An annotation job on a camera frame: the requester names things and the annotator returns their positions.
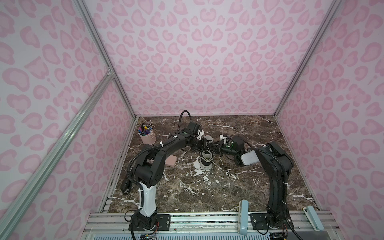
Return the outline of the black white sneaker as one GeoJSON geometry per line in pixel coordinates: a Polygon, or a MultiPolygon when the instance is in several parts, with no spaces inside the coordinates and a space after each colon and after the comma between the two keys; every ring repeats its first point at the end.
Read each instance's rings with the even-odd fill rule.
{"type": "Polygon", "coordinates": [[[208,144],[213,143],[212,136],[203,136],[202,137],[203,149],[201,151],[199,162],[202,170],[208,171],[212,168],[214,154],[208,148],[208,144]]]}

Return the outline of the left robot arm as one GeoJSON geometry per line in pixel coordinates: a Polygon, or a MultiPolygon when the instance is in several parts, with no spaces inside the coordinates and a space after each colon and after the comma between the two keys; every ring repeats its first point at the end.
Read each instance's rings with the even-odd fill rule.
{"type": "Polygon", "coordinates": [[[130,222],[141,223],[147,228],[153,227],[157,215],[156,189],[163,177],[166,159],[173,153],[189,146],[195,148],[204,131],[194,133],[187,130],[177,131],[157,145],[145,147],[128,163],[126,176],[121,184],[123,195],[131,192],[132,185],[139,188],[140,205],[130,222]]]}

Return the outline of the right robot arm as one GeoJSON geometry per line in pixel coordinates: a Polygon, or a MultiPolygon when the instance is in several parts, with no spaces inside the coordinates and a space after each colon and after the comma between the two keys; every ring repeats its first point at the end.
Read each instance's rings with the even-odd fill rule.
{"type": "Polygon", "coordinates": [[[235,164],[239,167],[261,164],[269,177],[266,221],[270,228],[279,228],[288,221],[288,179],[294,167],[293,160],[276,142],[247,149],[245,145],[246,142],[236,136],[230,141],[221,140],[218,143],[210,144],[210,148],[220,156],[233,156],[235,164]]]}

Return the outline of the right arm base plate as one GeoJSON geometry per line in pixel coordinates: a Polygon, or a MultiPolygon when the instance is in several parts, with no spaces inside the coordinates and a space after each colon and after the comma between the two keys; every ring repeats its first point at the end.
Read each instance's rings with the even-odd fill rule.
{"type": "Polygon", "coordinates": [[[250,214],[253,230],[282,230],[294,227],[293,220],[290,215],[285,216],[284,213],[277,215],[271,213],[253,213],[250,214]]]}

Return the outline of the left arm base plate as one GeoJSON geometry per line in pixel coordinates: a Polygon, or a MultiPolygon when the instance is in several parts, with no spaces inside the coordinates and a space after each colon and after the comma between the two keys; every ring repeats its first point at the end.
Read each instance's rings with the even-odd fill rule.
{"type": "Polygon", "coordinates": [[[142,214],[133,215],[130,220],[130,231],[169,231],[171,223],[171,215],[169,214],[154,214],[151,217],[145,217],[142,214]]]}

